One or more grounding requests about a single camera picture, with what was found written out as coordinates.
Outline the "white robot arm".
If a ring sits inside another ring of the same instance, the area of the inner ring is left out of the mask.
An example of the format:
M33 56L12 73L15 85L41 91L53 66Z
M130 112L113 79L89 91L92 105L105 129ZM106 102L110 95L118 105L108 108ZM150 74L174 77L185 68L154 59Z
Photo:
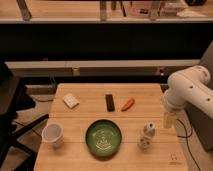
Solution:
M163 125L171 128L176 114L191 103L213 119L213 90L207 87L210 72L201 65L172 73L168 78L168 89L162 96L165 108Z

